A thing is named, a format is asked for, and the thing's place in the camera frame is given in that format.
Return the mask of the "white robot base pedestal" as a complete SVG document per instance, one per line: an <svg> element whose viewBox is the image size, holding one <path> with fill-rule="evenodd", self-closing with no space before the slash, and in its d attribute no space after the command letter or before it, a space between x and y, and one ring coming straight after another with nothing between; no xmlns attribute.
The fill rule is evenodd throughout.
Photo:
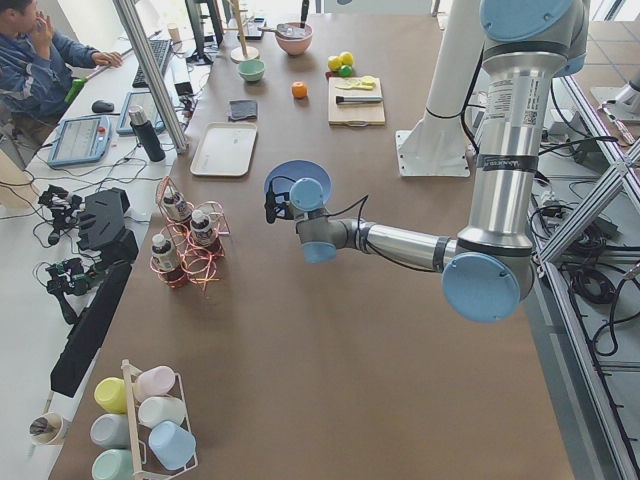
<svg viewBox="0 0 640 480"><path fill-rule="evenodd" d="M467 92L475 85L485 34L479 19L480 2L452 3L447 27L421 120L412 130L396 132L399 173L403 177L470 175L464 118Z"/></svg>

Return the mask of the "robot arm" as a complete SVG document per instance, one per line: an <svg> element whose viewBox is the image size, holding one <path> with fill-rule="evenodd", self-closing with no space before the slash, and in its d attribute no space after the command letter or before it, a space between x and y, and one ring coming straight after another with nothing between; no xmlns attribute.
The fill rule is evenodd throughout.
<svg viewBox="0 0 640 480"><path fill-rule="evenodd" d="M538 167L544 115L555 78L584 63L585 1L478 1L468 5L482 35L469 61L490 77L469 221L456 238L341 218L327 210L331 181L305 160L274 168L265 216L295 224L307 262L341 248L438 272L448 303L476 322L510 316L534 281L527 205Z"/></svg>

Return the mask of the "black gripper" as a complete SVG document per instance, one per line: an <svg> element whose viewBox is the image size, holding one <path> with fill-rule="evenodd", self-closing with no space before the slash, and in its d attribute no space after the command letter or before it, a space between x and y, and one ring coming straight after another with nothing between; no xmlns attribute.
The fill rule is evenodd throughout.
<svg viewBox="0 0 640 480"><path fill-rule="evenodd" d="M293 220L294 214L290 208L288 192L275 193L269 188L265 194L265 218L268 224L274 224L278 219Z"/></svg>

